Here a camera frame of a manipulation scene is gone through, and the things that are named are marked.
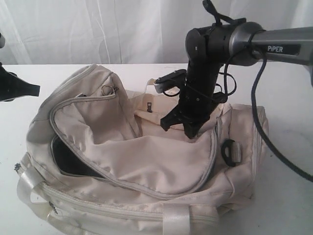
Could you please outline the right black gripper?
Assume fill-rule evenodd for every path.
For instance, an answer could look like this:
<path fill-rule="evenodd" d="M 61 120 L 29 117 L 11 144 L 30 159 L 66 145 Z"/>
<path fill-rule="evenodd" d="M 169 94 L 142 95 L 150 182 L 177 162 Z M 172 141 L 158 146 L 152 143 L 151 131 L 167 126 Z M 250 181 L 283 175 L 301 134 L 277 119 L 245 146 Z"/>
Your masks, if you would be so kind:
<path fill-rule="evenodd" d="M 173 125 L 182 124 L 185 135 L 192 139 L 210 119 L 218 104 L 225 102 L 226 95 L 223 92 L 209 96 L 194 88 L 182 86 L 179 89 L 178 104 L 161 119 L 160 125 L 167 131 Z"/>

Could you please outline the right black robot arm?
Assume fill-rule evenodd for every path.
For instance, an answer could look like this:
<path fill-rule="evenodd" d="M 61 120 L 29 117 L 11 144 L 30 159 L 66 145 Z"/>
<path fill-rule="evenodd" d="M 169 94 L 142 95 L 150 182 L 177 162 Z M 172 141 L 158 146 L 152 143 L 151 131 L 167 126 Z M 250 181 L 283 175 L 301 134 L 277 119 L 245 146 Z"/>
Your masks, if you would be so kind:
<path fill-rule="evenodd" d="M 246 18 L 232 19 L 220 14 L 213 3 L 203 1 L 215 22 L 193 28 L 185 38 L 187 69 L 165 75 L 155 82 L 158 93 L 179 89 L 178 104 L 160 120 L 162 129 L 182 124 L 187 137 L 193 138 L 210 119 L 230 92 L 215 92 L 221 68 L 229 65 L 252 66 L 262 56 L 277 62 L 310 66 L 313 63 L 313 29 L 311 27 L 264 30 Z"/>

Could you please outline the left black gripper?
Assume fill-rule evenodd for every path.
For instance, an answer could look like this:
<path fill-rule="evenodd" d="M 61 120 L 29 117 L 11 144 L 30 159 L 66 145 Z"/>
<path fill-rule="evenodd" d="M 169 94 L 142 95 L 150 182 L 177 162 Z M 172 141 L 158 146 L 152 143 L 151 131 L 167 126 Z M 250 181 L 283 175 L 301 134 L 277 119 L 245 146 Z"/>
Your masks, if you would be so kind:
<path fill-rule="evenodd" d="M 15 73 L 7 71 L 0 63 L 0 101 L 11 102 L 18 97 L 35 96 L 40 94 L 40 86 L 27 83 Z"/>

